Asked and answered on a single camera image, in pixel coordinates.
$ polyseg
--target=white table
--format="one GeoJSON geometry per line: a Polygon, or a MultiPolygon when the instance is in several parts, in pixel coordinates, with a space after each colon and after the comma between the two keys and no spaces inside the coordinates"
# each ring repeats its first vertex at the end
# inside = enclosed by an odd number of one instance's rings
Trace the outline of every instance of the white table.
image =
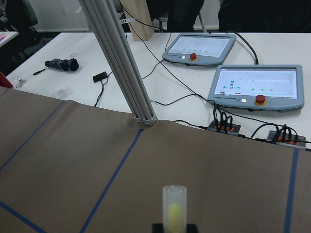
{"type": "MultiPolygon", "coordinates": [[[[299,135],[310,140],[311,126],[308,122],[311,113],[311,67],[309,57],[311,51],[311,34],[303,33],[243,33],[244,38],[253,46],[259,57],[260,64],[300,64],[303,67],[305,106],[302,110],[287,113],[246,110],[230,110],[233,113],[246,117],[253,117],[263,121],[287,124],[294,128],[299,135]]],[[[170,41],[177,36],[172,34],[170,41]]],[[[127,34],[141,76],[149,74],[158,62],[146,49],[142,42],[134,41],[131,34],[127,34]]],[[[156,33],[146,42],[150,50],[158,59],[161,59],[165,45],[169,38],[168,33],[156,33]]],[[[235,42],[224,64],[253,64],[253,54],[239,39],[235,42]]],[[[216,68],[187,67],[181,64],[164,65],[181,81],[198,94],[207,97],[216,68]]],[[[74,93],[66,98],[82,104],[94,105],[101,91],[100,82],[94,83],[92,76],[103,71],[110,72],[110,67],[92,33],[61,33],[35,55],[23,63],[19,68],[8,75],[8,79],[15,86],[17,76],[28,81],[20,90],[43,96],[51,96],[52,92],[62,86],[68,86],[74,93]],[[77,54],[80,65],[76,72],[61,71],[52,68],[33,76],[33,73],[43,69],[46,60],[54,58],[70,59],[72,53],[77,54]]],[[[161,65],[144,79],[145,87],[150,99],[162,103],[169,103],[182,96],[191,94],[182,84],[172,77],[161,65]]],[[[105,87],[99,107],[121,112],[130,112],[122,92],[113,75],[105,87]]],[[[170,106],[161,106],[153,103],[158,119],[185,120],[194,125],[208,126],[213,120],[213,107],[197,97],[188,97],[170,106]]],[[[241,134],[250,136],[261,123],[234,116],[234,123],[241,125],[241,134]]],[[[264,127],[257,134],[258,138],[267,138],[273,127],[264,127]]]]}
{"type": "Polygon", "coordinates": [[[6,35],[6,37],[2,40],[0,40],[0,48],[8,43],[10,40],[12,40],[14,37],[18,35],[18,32],[0,32],[0,36],[6,35]]]}

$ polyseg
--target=black cloth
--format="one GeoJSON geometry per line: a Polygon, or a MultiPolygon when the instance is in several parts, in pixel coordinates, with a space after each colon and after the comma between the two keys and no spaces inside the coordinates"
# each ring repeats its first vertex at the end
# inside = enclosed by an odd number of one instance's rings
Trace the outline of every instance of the black cloth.
{"type": "Polygon", "coordinates": [[[169,11],[169,32],[193,32],[204,0],[146,0],[151,21],[169,11]]]}
{"type": "Polygon", "coordinates": [[[310,0],[224,0],[219,30],[258,33],[311,32],[310,0]]]}

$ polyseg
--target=blue tape line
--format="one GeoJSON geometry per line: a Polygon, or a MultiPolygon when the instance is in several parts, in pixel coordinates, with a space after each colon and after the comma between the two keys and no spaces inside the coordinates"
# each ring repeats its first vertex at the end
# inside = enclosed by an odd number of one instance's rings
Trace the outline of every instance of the blue tape line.
{"type": "Polygon", "coordinates": [[[0,98],[9,91],[9,89],[6,89],[5,92],[3,92],[1,95],[0,95],[0,98]]]}
{"type": "Polygon", "coordinates": [[[44,230],[42,230],[40,227],[38,227],[37,225],[35,225],[33,222],[31,222],[30,220],[28,220],[27,218],[25,218],[23,215],[19,214],[18,212],[16,212],[15,210],[13,210],[11,207],[7,206],[6,204],[4,204],[2,201],[0,201],[0,206],[5,209],[7,212],[9,212],[10,214],[14,215],[15,217],[17,217],[19,220],[21,220],[22,222],[24,222],[26,225],[30,226],[32,229],[34,229],[36,232],[39,233],[45,233],[44,230]]]}
{"type": "Polygon", "coordinates": [[[287,206],[286,206],[284,233],[289,233],[291,231],[292,210],[293,210],[293,201],[294,201],[296,171],[297,171],[297,165],[298,165],[298,155],[299,155],[299,150],[298,149],[294,149],[293,161],[292,161],[292,170],[291,170],[291,177],[290,177],[290,184],[289,184],[288,196],[287,196],[287,206]]]}
{"type": "Polygon", "coordinates": [[[98,209],[99,205],[101,204],[102,200],[104,199],[105,195],[107,194],[110,186],[112,185],[115,177],[117,176],[118,172],[121,170],[126,158],[128,157],[128,155],[131,153],[132,149],[134,148],[135,144],[137,143],[140,135],[141,135],[141,132],[143,131],[143,129],[140,129],[139,132],[137,133],[132,145],[130,146],[130,148],[127,150],[125,156],[123,157],[123,159],[121,160],[119,166],[117,167],[116,171],[113,173],[112,177],[110,178],[107,186],[105,187],[103,193],[101,194],[101,196],[99,197],[98,201],[96,202],[95,204],[95,207],[93,208],[92,212],[90,213],[90,215],[88,216],[84,226],[82,227],[80,233],[83,233],[85,232],[86,228],[88,227],[89,223],[91,222],[96,210],[98,209]]]}
{"type": "Polygon", "coordinates": [[[21,144],[21,146],[13,153],[13,155],[0,167],[0,172],[4,167],[14,158],[14,156],[29,142],[29,140],[42,128],[42,126],[51,118],[51,116],[59,109],[59,107],[64,103],[64,100],[54,109],[54,111],[41,123],[41,125],[26,139],[26,141],[21,144]]]}

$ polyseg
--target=white wall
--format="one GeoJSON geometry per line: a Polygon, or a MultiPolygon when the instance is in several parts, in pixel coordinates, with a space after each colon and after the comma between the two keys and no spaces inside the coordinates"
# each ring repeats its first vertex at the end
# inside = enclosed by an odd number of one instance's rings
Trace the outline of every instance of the white wall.
{"type": "MultiPolygon", "coordinates": [[[[85,14],[76,14],[78,0],[29,0],[37,18],[39,32],[83,32],[88,30],[85,14]]],[[[201,14],[207,29],[218,29],[219,0],[205,0],[201,14]]],[[[197,18],[195,28],[201,28],[197,18]]]]}

